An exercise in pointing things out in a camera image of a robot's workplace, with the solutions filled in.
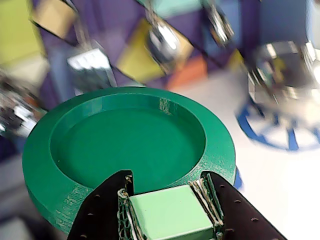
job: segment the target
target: green bowl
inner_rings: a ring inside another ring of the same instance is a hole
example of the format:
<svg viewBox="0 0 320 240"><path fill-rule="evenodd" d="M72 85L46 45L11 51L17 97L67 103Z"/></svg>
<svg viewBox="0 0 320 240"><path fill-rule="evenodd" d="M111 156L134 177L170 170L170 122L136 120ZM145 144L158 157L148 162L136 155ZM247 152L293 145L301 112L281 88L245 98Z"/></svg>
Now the green bowl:
<svg viewBox="0 0 320 240"><path fill-rule="evenodd" d="M23 173L30 197L68 233L86 196L119 170L135 193L186 184L202 171L235 179L235 149L222 122L181 95L146 87L77 96L47 113L27 139Z"/></svg>

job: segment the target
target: white floor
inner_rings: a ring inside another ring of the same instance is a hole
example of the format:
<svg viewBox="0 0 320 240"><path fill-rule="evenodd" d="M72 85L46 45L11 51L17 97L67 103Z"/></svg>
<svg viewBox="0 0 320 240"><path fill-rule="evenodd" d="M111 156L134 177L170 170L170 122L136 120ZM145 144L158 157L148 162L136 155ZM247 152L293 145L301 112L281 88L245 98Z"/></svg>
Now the white floor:
<svg viewBox="0 0 320 240"><path fill-rule="evenodd" d="M294 153L248 139L235 117L248 95L241 74L222 72L175 92L207 107L230 132L243 181L240 192L289 240L319 239L320 149Z"/></svg>

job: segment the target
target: light green cube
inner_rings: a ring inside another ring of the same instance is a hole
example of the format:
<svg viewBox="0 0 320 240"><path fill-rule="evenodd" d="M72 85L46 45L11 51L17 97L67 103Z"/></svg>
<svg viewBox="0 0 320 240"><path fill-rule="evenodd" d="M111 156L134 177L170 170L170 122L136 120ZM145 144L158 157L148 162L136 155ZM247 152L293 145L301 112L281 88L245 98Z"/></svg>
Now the light green cube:
<svg viewBox="0 0 320 240"><path fill-rule="evenodd" d="M210 240L214 227L189 185L130 197L150 240Z"/></svg>

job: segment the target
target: orange panel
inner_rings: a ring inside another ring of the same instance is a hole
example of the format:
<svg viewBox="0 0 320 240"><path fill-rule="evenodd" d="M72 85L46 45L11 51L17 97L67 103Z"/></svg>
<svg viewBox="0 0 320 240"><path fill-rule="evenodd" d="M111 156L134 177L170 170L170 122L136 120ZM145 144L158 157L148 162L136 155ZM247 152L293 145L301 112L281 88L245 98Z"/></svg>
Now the orange panel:
<svg viewBox="0 0 320 240"><path fill-rule="evenodd" d="M202 56L193 57L184 67L176 71L169 79L166 89L174 88L195 83L208 76L207 63Z"/></svg>

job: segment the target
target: blurred metal object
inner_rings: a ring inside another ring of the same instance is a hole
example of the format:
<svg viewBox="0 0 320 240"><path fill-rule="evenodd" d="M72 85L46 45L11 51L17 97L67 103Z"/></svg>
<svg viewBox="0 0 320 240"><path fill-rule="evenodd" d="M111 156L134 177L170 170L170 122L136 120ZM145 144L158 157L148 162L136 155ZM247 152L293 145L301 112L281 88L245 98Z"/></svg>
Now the blurred metal object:
<svg viewBox="0 0 320 240"><path fill-rule="evenodd" d="M174 65L180 52L180 41L174 31L157 19L152 0L147 0L146 16L151 23L147 36L147 48L153 59L160 65Z"/></svg>
<svg viewBox="0 0 320 240"><path fill-rule="evenodd" d="M269 43L258 48L253 59L249 95L266 116L281 113L286 120L280 122L286 125L292 120L304 126L320 124L320 64L311 43Z"/></svg>
<svg viewBox="0 0 320 240"><path fill-rule="evenodd" d="M220 47L226 47L235 35L223 11L211 0L207 15L210 21L210 33Z"/></svg>
<svg viewBox="0 0 320 240"><path fill-rule="evenodd" d="M0 75L0 135L26 138L35 127L42 115L26 101L28 95L29 90Z"/></svg>
<svg viewBox="0 0 320 240"><path fill-rule="evenodd" d="M66 3L77 13L74 29L79 43L77 53L67 59L75 73L74 86L82 92L117 87L115 76L104 49L96 41L91 42L88 29L82 23L79 12L71 0Z"/></svg>

